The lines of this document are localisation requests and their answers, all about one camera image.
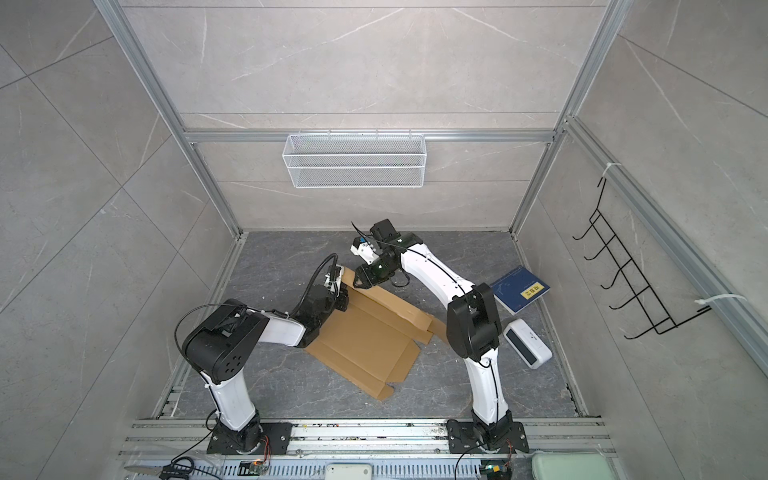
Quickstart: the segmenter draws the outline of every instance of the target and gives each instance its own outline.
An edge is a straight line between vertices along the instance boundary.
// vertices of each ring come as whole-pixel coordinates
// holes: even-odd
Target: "white mesh basket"
[[[421,187],[427,150],[419,134],[293,134],[283,159],[296,188]]]

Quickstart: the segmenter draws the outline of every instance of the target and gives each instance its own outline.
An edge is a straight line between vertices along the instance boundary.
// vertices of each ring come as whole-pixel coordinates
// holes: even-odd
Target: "yellow label on book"
[[[526,300],[530,300],[532,296],[534,296],[536,293],[541,292],[543,289],[544,289],[544,286],[542,286],[539,282],[536,282],[533,285],[531,285],[529,288],[520,292],[520,294],[524,296]]]

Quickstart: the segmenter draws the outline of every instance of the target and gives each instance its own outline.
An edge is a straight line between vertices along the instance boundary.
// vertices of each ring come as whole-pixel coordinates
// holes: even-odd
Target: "flattened cardboard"
[[[387,383],[405,380],[421,352],[413,340],[428,343],[441,331],[445,336],[445,324],[383,288],[354,288],[354,278],[354,270],[344,270],[349,307],[333,312],[305,350],[363,392],[384,400],[394,393]]]

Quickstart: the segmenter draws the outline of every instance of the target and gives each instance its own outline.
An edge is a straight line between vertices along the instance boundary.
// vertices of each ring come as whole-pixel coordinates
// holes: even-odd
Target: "blue book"
[[[512,315],[549,291],[549,285],[522,265],[491,283],[491,288],[496,300]]]

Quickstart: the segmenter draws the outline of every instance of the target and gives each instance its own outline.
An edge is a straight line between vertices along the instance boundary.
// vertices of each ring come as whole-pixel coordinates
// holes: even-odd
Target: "gray marble floor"
[[[474,282],[490,283],[519,264],[508,233],[424,232],[419,236],[456,273]],[[290,310],[317,264],[331,252],[344,266],[360,259],[349,252],[350,232],[251,233],[240,255],[225,297],[250,306]],[[417,279],[393,291],[422,310],[445,318],[439,301]],[[499,307],[504,324],[511,316]],[[520,313],[546,342],[538,304]],[[259,345],[245,365],[250,396],[263,418],[377,418],[469,416],[472,391],[466,368],[453,350],[434,338],[422,351],[405,382],[378,402],[300,349]],[[574,403],[558,359],[531,370],[502,340],[499,353],[504,396],[516,417],[572,417]],[[190,375],[175,413],[201,419],[214,404],[203,382]]]

